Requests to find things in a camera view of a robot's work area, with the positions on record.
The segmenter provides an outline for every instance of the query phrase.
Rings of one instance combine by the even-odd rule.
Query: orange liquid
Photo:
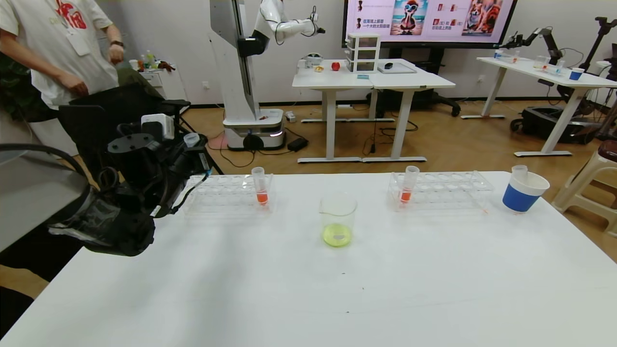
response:
[[[268,203],[268,193],[257,193],[257,201],[260,205]]]
[[[411,198],[412,192],[410,190],[403,190],[403,193],[400,195],[400,202],[407,204]]]

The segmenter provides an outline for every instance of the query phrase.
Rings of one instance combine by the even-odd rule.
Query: table leg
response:
[[[407,120],[409,112],[412,108],[414,90],[405,90],[403,92],[403,100],[400,103],[399,123],[396,125],[394,133],[394,144],[392,145],[392,154],[390,157],[369,157],[362,159],[363,162],[384,162],[384,161],[426,161],[425,157],[401,157],[400,153],[403,149],[403,140],[407,129]]]
[[[566,130],[566,127],[570,123],[572,116],[574,116],[574,112],[578,108],[578,105],[581,103],[581,100],[585,96],[585,93],[588,89],[585,88],[576,88],[574,93],[572,93],[572,97],[570,97],[570,101],[566,105],[566,108],[563,109],[561,116],[557,120],[553,131],[550,133],[549,138],[544,143],[544,147],[539,152],[516,152],[514,155],[517,157],[531,157],[531,156],[571,156],[572,153],[568,151],[554,151],[555,145],[559,138],[563,134],[563,131]]]
[[[370,120],[375,120],[375,112],[377,111],[377,89],[371,90],[371,106],[368,111],[368,118]]]
[[[360,157],[334,157],[334,135],[336,127],[336,90],[323,92],[323,110],[326,115],[326,157],[325,158],[300,158],[298,163],[308,162],[341,162],[362,161]]]
[[[377,113],[377,89],[371,91],[371,106],[369,106],[368,118],[348,118],[348,122],[394,122],[394,118],[376,118]]]
[[[327,91],[322,91],[321,92],[321,121],[322,122],[327,122],[328,119],[326,118],[326,114],[328,114],[328,92]]]
[[[326,113],[328,112],[328,103],[326,102],[326,100],[328,99],[328,93],[330,92],[331,91],[329,90],[321,91],[321,118],[302,119],[300,123],[324,123],[326,122]],[[347,122],[348,119],[347,118],[337,118],[336,121],[337,122]]]
[[[493,84],[493,88],[491,89],[491,93],[489,94],[488,99],[486,99],[486,103],[484,105],[484,109],[482,109],[482,114],[476,115],[462,115],[461,119],[471,119],[471,118],[505,118],[502,114],[491,114],[491,109],[493,104],[495,103],[495,98],[497,97],[497,93],[499,92],[499,88],[503,82],[503,77],[505,76],[505,72],[508,69],[505,67],[500,67],[499,71],[497,71],[497,78],[495,79],[495,84]]]

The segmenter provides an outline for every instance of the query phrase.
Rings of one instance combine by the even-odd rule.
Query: blue cup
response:
[[[570,73],[570,79],[572,81],[578,81],[581,78],[583,72],[585,72],[585,70],[583,69],[579,69],[579,68],[572,69],[572,72]]]
[[[535,173],[528,172],[527,176],[522,178],[512,175],[502,201],[516,212],[527,212],[549,188],[549,181]]]

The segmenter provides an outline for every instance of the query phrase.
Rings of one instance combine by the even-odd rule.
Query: poster image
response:
[[[463,26],[463,36],[491,36],[503,0],[471,0]]]
[[[429,0],[393,0],[390,35],[420,35]]]

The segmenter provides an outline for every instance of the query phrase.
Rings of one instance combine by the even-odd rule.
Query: yellow liquid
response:
[[[323,241],[332,247],[343,247],[351,241],[351,229],[343,224],[328,224],[321,233]]]

